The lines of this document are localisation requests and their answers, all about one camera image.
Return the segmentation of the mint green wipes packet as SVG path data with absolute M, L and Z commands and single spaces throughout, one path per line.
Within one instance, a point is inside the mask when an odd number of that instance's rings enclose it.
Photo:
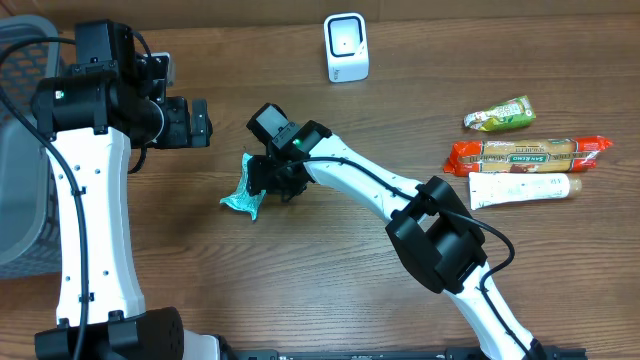
M 248 213 L 252 221 L 256 221 L 260 206 L 266 197 L 266 191 L 262 190 L 257 195 L 250 195 L 248 191 L 249 185 L 249 171 L 248 163 L 253 158 L 252 155 L 244 153 L 242 156 L 241 164 L 241 176 L 236 187 L 236 190 L 220 199 L 219 203 L 226 205 L 232 210 Z

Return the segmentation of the white tube gold cap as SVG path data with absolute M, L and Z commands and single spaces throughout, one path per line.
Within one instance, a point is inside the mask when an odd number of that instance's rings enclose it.
M 512 202 L 564 199 L 582 191 L 579 176 L 567 173 L 470 173 L 470 208 Z

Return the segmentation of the green snack packet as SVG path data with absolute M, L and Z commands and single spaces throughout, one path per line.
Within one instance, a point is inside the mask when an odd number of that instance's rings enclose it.
M 466 115 L 465 127 L 482 131 L 497 132 L 529 126 L 536 114 L 527 96 L 520 96 L 494 105 L 485 110 Z

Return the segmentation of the orange spaghetti packet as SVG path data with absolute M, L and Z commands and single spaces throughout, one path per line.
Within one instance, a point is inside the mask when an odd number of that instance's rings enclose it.
M 517 141 L 459 141 L 452 145 L 443 172 L 566 173 L 596 166 L 597 156 L 614 145 L 604 136 Z

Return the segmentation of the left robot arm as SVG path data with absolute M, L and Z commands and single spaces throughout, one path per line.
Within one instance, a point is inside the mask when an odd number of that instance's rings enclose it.
M 202 148 L 207 104 L 166 93 L 171 59 L 137 52 L 142 37 L 110 20 L 75 29 L 76 61 L 32 100 L 55 174 L 62 251 L 56 326 L 35 337 L 40 359 L 218 359 L 220 340 L 187 330 L 173 307 L 146 307 L 127 203 L 134 149 Z

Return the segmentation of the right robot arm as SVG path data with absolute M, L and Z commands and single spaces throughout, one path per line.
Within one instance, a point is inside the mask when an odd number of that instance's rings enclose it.
M 383 221 L 407 272 L 455 304 L 487 358 L 545 358 L 541 343 L 518 322 L 492 279 L 510 262 L 489 264 L 485 235 L 503 239 L 504 234 L 474 219 L 446 181 L 432 177 L 422 183 L 394 174 L 320 123 L 298 125 L 272 103 L 247 127 L 266 147 L 248 163 L 249 194 L 278 194 L 289 201 L 310 183 L 343 193 Z

